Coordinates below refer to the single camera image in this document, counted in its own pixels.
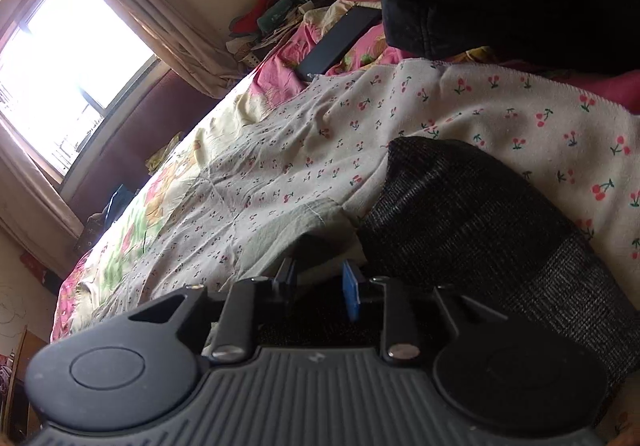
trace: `black device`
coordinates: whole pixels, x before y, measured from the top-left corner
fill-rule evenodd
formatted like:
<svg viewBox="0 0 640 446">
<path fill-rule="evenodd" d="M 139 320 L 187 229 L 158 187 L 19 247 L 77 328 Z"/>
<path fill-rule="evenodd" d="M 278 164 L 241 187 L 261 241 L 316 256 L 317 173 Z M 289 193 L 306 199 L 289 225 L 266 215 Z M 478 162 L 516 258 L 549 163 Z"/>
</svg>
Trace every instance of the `black device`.
<svg viewBox="0 0 640 446">
<path fill-rule="evenodd" d="M 449 289 L 408 295 L 347 262 L 348 316 L 377 323 L 378 344 L 257 346 L 258 325 L 286 318 L 295 290 L 286 259 L 228 296 L 187 286 L 45 347 L 26 376 L 44 423 L 28 444 L 602 444 L 590 425 L 604 369 L 553 331 Z M 426 307 L 449 334 L 440 350 L 418 330 Z"/>
<path fill-rule="evenodd" d="M 314 74 L 324 74 L 349 51 L 369 28 L 382 20 L 382 10 L 354 6 L 324 35 L 320 42 L 296 67 L 301 80 L 311 81 Z"/>
</svg>

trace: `black jacket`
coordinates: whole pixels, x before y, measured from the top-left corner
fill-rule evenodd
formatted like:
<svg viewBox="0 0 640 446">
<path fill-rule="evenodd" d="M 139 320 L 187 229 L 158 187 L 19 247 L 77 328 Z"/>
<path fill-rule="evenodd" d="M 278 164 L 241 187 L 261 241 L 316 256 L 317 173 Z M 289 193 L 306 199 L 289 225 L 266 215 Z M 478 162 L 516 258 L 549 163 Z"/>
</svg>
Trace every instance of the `black jacket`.
<svg viewBox="0 0 640 446">
<path fill-rule="evenodd" d="M 640 0 L 382 0 L 389 45 L 440 60 L 491 46 L 588 72 L 640 68 Z"/>
</svg>

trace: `pink bedding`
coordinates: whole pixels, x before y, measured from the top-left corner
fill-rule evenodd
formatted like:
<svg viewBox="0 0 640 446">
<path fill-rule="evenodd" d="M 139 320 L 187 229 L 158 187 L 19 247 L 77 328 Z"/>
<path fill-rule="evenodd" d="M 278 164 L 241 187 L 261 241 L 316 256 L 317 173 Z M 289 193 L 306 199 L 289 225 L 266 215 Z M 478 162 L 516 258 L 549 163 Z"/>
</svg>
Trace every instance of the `pink bedding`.
<svg viewBox="0 0 640 446">
<path fill-rule="evenodd" d="M 69 317 L 75 309 L 75 293 L 80 275 L 84 269 L 84 263 L 91 254 L 91 250 L 87 251 L 80 261 L 74 267 L 71 274 L 60 286 L 58 293 L 58 304 L 53 314 L 53 329 L 51 331 L 51 341 L 58 340 L 69 334 Z"/>
<path fill-rule="evenodd" d="M 568 78 L 559 76 L 552 80 L 593 92 L 622 105 L 632 114 L 640 114 L 640 70 L 625 72 L 612 78 L 581 75 Z"/>
<path fill-rule="evenodd" d="M 321 38 L 318 26 L 309 22 L 300 24 L 289 41 L 258 67 L 250 91 L 263 94 L 273 107 L 301 93 L 306 83 L 297 77 L 295 68 Z M 382 24 L 378 24 L 362 35 L 343 59 L 326 74 L 331 76 L 354 71 L 373 63 L 398 64 L 407 56 L 407 52 L 390 48 L 386 44 Z"/>
</svg>

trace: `round black pad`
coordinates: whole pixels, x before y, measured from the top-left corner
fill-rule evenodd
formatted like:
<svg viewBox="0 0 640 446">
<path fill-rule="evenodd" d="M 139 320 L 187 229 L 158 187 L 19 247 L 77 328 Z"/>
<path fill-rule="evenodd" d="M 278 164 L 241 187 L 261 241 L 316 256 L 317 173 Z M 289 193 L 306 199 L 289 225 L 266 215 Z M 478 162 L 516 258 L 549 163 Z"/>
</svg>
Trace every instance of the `round black pad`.
<svg viewBox="0 0 640 446">
<path fill-rule="evenodd" d="M 433 365 L 444 399 L 484 428 L 552 436 L 589 426 L 606 374 L 584 348 L 526 321 L 463 328 Z"/>
<path fill-rule="evenodd" d="M 175 327 L 113 317 L 41 350 L 27 391 L 40 415 L 79 432 L 126 430 L 166 415 L 200 377 Z"/>
<path fill-rule="evenodd" d="M 71 363 L 71 377 L 93 390 L 122 388 L 138 379 L 144 370 L 144 358 L 121 347 L 89 350 Z"/>
</svg>

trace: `floral bedsheet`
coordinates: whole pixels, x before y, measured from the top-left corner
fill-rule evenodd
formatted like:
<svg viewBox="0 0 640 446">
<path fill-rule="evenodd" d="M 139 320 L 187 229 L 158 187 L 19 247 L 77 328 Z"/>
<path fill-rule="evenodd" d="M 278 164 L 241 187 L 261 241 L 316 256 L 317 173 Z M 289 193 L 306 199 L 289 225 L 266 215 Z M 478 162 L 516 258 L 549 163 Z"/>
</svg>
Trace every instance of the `floral bedsheet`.
<svg viewBox="0 0 640 446">
<path fill-rule="evenodd" d="M 467 141 L 522 174 L 640 307 L 640 121 L 620 106 L 505 68 L 427 60 L 320 76 L 273 111 L 241 98 L 203 119 L 85 257 L 75 311 L 54 337 L 185 284 L 228 288 L 252 233 L 299 203 L 330 197 L 357 220 L 382 187 L 389 141 L 409 135 Z"/>
</svg>

